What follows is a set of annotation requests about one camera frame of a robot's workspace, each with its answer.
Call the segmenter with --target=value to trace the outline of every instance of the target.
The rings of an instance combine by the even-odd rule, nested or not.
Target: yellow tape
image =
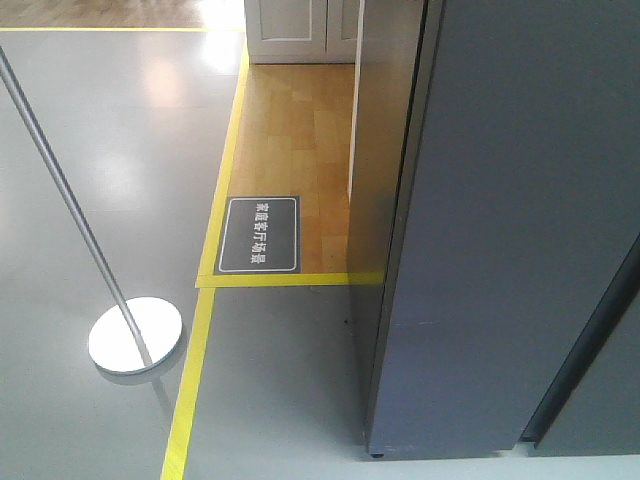
[[[240,27],[0,27],[0,32],[242,32]]]
[[[198,293],[198,303],[187,349],[171,432],[162,466],[161,480],[182,480],[187,466],[189,442],[198,399],[198,388],[204,356],[207,351],[209,326],[213,316],[215,289],[203,289]]]
[[[227,129],[224,153],[222,154],[222,162],[220,163],[220,171],[218,172],[218,184],[213,196],[209,227],[207,228],[207,235],[204,240],[200,267],[198,268],[199,277],[203,275],[211,275],[213,272],[214,262],[216,261],[216,255],[218,253],[220,231],[222,230],[222,221],[224,219],[224,209],[227,202],[229,184],[231,183],[233,158],[236,153],[238,131],[240,130],[240,116],[242,114],[242,105],[244,104],[244,95],[247,88],[248,71],[249,54],[245,45],[242,53],[242,62],[240,65],[236,95],[233,99],[233,107],[231,108],[231,118],[229,120],[229,128]]]
[[[348,285],[346,273],[287,273],[256,275],[202,275],[199,288],[214,287],[294,287],[299,285]]]

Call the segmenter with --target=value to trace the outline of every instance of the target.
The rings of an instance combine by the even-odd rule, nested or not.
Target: gray panel
[[[363,391],[368,391],[423,2],[365,4],[348,265]]]
[[[536,448],[538,455],[640,452],[640,297]]]
[[[640,230],[639,18],[446,3],[371,451],[518,440]]]

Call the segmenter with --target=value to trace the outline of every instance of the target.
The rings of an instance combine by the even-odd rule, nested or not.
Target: white door
[[[324,62],[327,0],[244,0],[253,63]]]
[[[327,62],[356,59],[360,0],[328,0]]]

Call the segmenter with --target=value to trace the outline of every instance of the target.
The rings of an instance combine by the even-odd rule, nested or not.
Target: sign plate
[[[299,197],[230,197],[216,273],[300,272]]]

